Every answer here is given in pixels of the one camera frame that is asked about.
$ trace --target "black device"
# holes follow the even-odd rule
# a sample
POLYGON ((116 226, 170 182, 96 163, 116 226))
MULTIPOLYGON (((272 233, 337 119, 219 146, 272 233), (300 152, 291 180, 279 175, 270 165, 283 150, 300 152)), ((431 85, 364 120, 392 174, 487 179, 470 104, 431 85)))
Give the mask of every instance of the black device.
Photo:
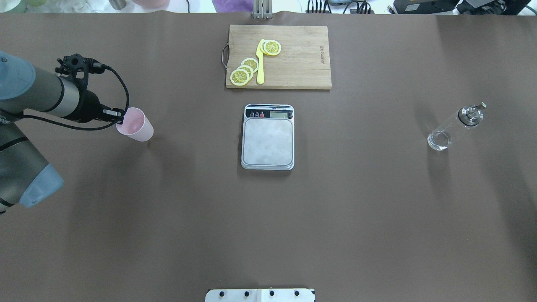
POLYGON ((458 0, 394 0, 398 14, 428 15, 455 9, 458 0))
POLYGON ((89 74, 102 74, 106 70, 106 65, 99 61, 82 57, 79 54, 64 56, 63 60, 58 59, 60 67, 56 67, 57 74, 62 78, 72 82, 80 94, 77 108, 64 119, 76 121, 78 123, 87 123, 91 120, 116 121, 121 123, 124 110, 119 108, 110 108, 99 102, 99 98, 88 90, 89 74))
POLYGON ((464 0, 457 5, 464 15, 509 15, 515 16, 528 5, 530 0, 464 0))

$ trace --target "lemon slice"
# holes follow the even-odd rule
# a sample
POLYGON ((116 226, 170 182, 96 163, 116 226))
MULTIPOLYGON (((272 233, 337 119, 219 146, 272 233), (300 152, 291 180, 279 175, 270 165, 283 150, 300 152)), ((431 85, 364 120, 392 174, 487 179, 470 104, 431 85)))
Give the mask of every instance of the lemon slice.
POLYGON ((231 80, 231 83, 235 86, 244 86, 252 78, 248 75, 248 71, 241 68, 237 68, 233 70, 233 72, 229 76, 229 79, 231 80))
POLYGON ((261 50, 267 55, 278 55, 281 52, 281 44, 276 40, 265 40, 261 50))
POLYGON ((246 72, 248 72, 248 76, 250 78, 253 78, 253 69, 248 65, 240 65, 237 69, 244 69, 246 72))
POLYGON ((250 66, 253 69, 253 72, 255 73, 257 72, 257 68, 259 67, 259 62, 252 57, 248 57, 242 61, 241 65, 250 66))

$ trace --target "electrical cable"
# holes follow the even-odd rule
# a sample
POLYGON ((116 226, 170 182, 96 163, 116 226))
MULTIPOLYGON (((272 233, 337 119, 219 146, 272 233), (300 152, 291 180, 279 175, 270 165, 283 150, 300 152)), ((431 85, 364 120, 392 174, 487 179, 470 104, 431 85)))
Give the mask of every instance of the electrical cable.
POLYGON ((367 0, 364 0, 364 2, 365 2, 364 14, 370 14, 371 13, 371 4, 369 4, 369 2, 367 2, 367 0))
POLYGON ((526 8, 531 10, 536 16, 537 16, 537 11, 533 9, 533 7, 529 6, 529 5, 526 5, 526 8))
MULTIPOLYGON (((102 66, 103 66, 104 69, 107 69, 107 70, 111 71, 113 74, 115 74, 115 76, 118 78, 119 82, 123 86, 123 89, 125 90, 126 100, 125 100, 125 111, 123 112, 123 116, 125 116, 125 114, 127 113, 127 110, 129 109, 129 91, 127 90, 127 86, 123 82, 123 79, 119 76, 119 74, 112 67, 110 67, 108 65, 104 65, 104 64, 102 64, 102 66)), ((105 125, 105 126, 102 126, 102 127, 82 128, 82 127, 67 125, 67 124, 60 123, 60 122, 57 122, 57 121, 53 121, 53 120, 50 120, 50 119, 47 119, 47 118, 42 118, 42 117, 38 117, 38 116, 31 116, 31 115, 28 115, 28 114, 23 114, 20 117, 22 117, 22 118, 31 118, 31 119, 36 119, 36 120, 40 120, 40 121, 45 121, 45 122, 50 123, 50 124, 54 124, 54 125, 62 126, 62 127, 65 127, 65 128, 74 129, 74 130, 82 130, 82 131, 97 131, 97 130, 106 129, 108 127, 111 127, 111 126, 115 125, 117 122, 119 122, 121 120, 121 119, 117 119, 117 120, 109 123, 108 125, 105 125)))
POLYGON ((296 2, 299 4, 300 6, 300 12, 304 12, 304 9, 302 8, 302 3, 300 3, 300 0, 296 0, 296 2))
POLYGON ((324 0, 324 8, 323 13, 326 13, 326 8, 328 7, 328 11, 332 13, 332 9, 330 8, 330 4, 328 3, 328 0, 324 0))
POLYGON ((361 1, 350 1, 349 3, 347 3, 347 6, 345 6, 345 9, 343 10, 343 13, 345 13, 347 11, 347 8, 349 8, 349 5, 351 5, 352 3, 356 3, 356 13, 359 12, 360 10, 360 2, 361 1))

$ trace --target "robotic arm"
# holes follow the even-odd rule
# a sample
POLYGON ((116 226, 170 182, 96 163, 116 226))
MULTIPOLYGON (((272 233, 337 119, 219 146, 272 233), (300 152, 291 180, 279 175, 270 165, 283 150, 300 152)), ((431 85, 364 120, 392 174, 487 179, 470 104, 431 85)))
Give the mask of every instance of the robotic arm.
POLYGON ((56 75, 26 60, 0 51, 0 214, 16 203, 31 207, 63 185, 63 179, 13 123, 34 118, 76 130, 100 130, 121 123, 128 109, 128 91, 111 67, 79 54, 58 59, 56 75), (107 107, 88 88, 89 74, 110 70, 127 95, 124 109, 107 107), (25 109, 87 123, 110 122, 97 128, 81 128, 25 115, 25 109))

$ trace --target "yellow knife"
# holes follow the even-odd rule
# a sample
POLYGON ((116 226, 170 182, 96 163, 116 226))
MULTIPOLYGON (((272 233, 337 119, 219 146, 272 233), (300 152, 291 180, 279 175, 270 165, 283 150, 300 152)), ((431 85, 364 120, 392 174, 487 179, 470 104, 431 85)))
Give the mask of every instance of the yellow knife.
POLYGON ((263 69, 263 52, 261 51, 261 45, 265 42, 265 39, 261 39, 257 45, 256 56, 259 59, 259 67, 257 69, 257 83, 265 83, 265 70, 263 69))

